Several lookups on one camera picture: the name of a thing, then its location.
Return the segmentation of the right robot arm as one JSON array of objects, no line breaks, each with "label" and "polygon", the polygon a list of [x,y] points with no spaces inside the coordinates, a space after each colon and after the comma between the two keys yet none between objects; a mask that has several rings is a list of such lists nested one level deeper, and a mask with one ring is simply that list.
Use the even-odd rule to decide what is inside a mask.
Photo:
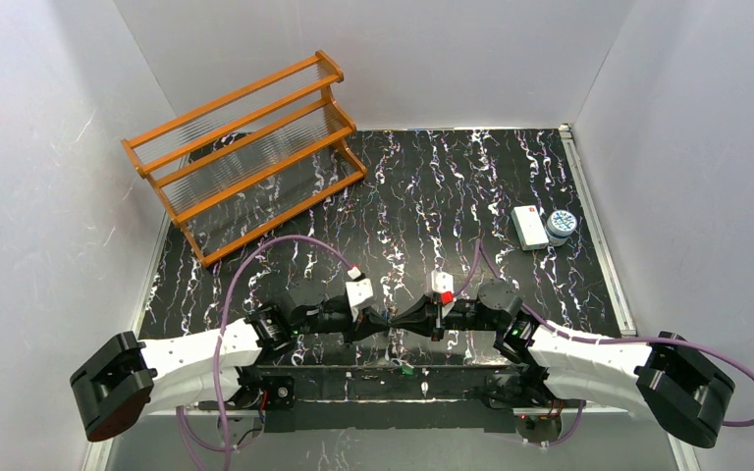
[{"label": "right robot arm", "polygon": [[733,380],[677,334],[637,343],[566,328],[536,314],[502,281],[482,284],[473,299],[425,295],[390,324],[431,340],[446,331],[494,333],[494,348],[517,368],[483,389],[499,403],[591,401],[652,419],[702,448],[716,444],[734,393]]}]

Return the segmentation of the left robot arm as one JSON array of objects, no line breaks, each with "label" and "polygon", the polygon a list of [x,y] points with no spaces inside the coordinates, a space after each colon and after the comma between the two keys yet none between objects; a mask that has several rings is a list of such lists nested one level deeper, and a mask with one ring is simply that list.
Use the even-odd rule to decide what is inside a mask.
[{"label": "left robot arm", "polygon": [[140,340],[132,331],[105,342],[72,374],[70,386],[86,438],[103,442],[138,419],[178,406],[224,399],[255,406],[276,390],[258,365],[290,353],[302,334],[340,334],[347,343],[386,332],[389,322],[346,295],[298,303],[288,297],[213,329],[173,339]]}]

